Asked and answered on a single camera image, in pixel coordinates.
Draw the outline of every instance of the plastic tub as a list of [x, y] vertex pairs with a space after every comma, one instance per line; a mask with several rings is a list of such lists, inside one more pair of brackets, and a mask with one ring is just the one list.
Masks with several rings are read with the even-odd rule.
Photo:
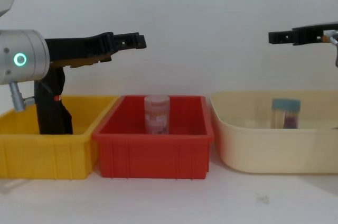
[[[273, 98], [299, 99], [299, 129], [270, 129]], [[337, 91], [225, 91], [211, 96], [216, 145], [248, 173], [338, 174]]]
[[145, 96], [124, 96], [93, 133], [106, 178], [204, 179], [213, 131], [204, 97], [171, 96], [169, 134], [145, 134]]
[[91, 133], [117, 97], [64, 96], [74, 135], [39, 135], [35, 106], [0, 117], [0, 178], [84, 179], [97, 159]]

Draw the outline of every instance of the jar lid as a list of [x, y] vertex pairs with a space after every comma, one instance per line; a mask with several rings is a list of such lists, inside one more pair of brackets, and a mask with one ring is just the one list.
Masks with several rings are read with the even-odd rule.
[[301, 110], [301, 101], [295, 99], [273, 99], [273, 109], [299, 112]]

